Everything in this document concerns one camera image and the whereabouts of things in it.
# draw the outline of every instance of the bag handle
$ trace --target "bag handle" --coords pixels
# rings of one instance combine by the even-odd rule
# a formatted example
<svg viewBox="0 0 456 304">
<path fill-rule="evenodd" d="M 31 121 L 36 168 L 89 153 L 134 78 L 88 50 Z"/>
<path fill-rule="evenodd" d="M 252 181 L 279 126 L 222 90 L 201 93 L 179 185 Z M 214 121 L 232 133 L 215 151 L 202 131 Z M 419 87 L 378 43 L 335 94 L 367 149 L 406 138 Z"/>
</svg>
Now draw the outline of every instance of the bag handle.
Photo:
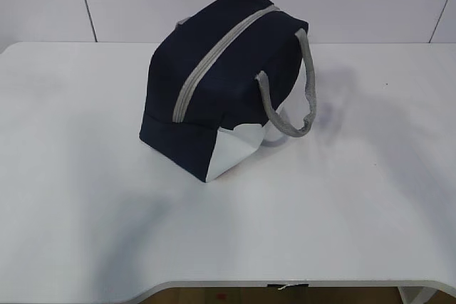
<svg viewBox="0 0 456 304">
<path fill-rule="evenodd" d="M 269 92 L 269 78 L 268 75 L 262 70 L 256 76 L 255 80 L 258 81 L 261 98 L 263 100 L 264 110 L 272 124 L 282 133 L 289 137 L 302 137 L 306 135 L 312 127 L 316 116 L 316 92 L 315 92 L 315 71 L 314 62 L 312 61 L 311 49 L 309 48 L 309 40 L 303 28 L 300 28 L 295 36 L 299 40 L 301 46 L 302 59 L 306 67 L 306 90 L 305 95 L 309 103 L 310 113 L 304 118 L 304 126 L 302 128 L 295 128 L 288 120 L 282 118 L 272 107 L 271 94 Z"/>
</svg>

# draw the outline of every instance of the tile grout line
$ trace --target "tile grout line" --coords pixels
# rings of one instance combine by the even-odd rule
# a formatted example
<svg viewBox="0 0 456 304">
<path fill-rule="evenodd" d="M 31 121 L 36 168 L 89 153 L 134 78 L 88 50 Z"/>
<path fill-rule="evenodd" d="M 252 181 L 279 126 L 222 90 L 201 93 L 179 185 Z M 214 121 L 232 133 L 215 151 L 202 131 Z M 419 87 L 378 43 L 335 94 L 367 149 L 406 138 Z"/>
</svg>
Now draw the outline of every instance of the tile grout line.
<svg viewBox="0 0 456 304">
<path fill-rule="evenodd" d="M 84 0 L 84 3 L 85 3 L 85 9 L 87 10 L 88 20 L 90 21 L 90 27 L 92 28 L 93 39 L 95 40 L 95 42 L 98 42 L 97 34 L 95 32 L 95 26 L 93 26 L 92 15 L 90 14 L 87 0 Z"/>
<path fill-rule="evenodd" d="M 430 35 L 430 39 L 429 39 L 429 42 L 428 42 L 428 43 L 432 43 L 432 39 L 434 38 L 435 32 L 436 32 L 436 30 L 437 30 L 437 27 L 439 26 L 440 19 L 442 19 L 443 12 L 445 11 L 445 8 L 446 8 L 447 5 L 448 5 L 448 1 L 449 1 L 449 0 L 445 0 L 445 4 L 443 5 L 442 12 L 440 12 L 439 18 L 438 18 L 438 20 L 437 20 L 437 23 L 435 24 L 434 30 L 432 31 L 432 35 Z"/>
</svg>

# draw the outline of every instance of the navy fabric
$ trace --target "navy fabric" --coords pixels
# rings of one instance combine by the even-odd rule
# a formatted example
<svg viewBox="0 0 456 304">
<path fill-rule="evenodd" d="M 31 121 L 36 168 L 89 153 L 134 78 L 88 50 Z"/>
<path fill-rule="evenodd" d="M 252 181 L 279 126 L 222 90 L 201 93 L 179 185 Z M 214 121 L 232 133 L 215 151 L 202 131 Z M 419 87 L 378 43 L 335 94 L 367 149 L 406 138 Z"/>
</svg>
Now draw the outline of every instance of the navy fabric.
<svg viewBox="0 0 456 304">
<path fill-rule="evenodd" d="M 205 182 L 217 130 L 243 123 L 265 125 L 267 116 L 255 76 L 269 76 L 274 108 L 296 82 L 301 50 L 295 33 L 305 21 L 273 11 L 249 26 L 198 83 L 184 122 L 172 113 L 182 85 L 211 48 L 234 26 L 265 9 L 270 0 L 217 0 L 182 25 L 158 47 L 150 61 L 140 139 Z"/>
<path fill-rule="evenodd" d="M 217 130 L 203 126 L 142 118 L 140 139 L 203 182 L 216 138 Z"/>
<path fill-rule="evenodd" d="M 150 62 L 146 111 L 171 122 L 182 85 L 207 52 L 240 21 L 271 4 L 270 0 L 216 0 L 179 25 Z"/>
</svg>

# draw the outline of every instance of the floor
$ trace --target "floor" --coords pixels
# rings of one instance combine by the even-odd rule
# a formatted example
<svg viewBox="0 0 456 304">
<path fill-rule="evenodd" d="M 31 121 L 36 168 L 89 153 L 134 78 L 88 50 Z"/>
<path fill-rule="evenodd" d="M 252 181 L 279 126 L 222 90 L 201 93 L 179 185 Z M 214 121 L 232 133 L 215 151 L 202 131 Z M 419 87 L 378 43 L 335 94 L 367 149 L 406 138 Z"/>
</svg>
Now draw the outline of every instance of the floor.
<svg viewBox="0 0 456 304">
<path fill-rule="evenodd" d="M 397 288 L 171 288 L 142 304 L 402 304 Z M 428 304 L 456 304 L 438 292 Z"/>
</svg>

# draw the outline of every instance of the navy blue lunch bag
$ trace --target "navy blue lunch bag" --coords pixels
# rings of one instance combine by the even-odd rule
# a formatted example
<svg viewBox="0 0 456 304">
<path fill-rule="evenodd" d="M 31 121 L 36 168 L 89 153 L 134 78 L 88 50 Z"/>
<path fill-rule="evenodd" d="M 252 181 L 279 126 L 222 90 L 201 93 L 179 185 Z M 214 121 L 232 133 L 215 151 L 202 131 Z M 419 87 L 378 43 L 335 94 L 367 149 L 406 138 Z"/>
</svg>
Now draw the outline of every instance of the navy blue lunch bag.
<svg viewBox="0 0 456 304">
<path fill-rule="evenodd" d="M 316 115 L 305 21 L 270 0 L 216 0 L 176 25 L 152 56 L 140 139 L 208 182 L 254 153 L 270 122 L 302 137 Z M 306 67 L 310 113 L 277 114 Z"/>
</svg>

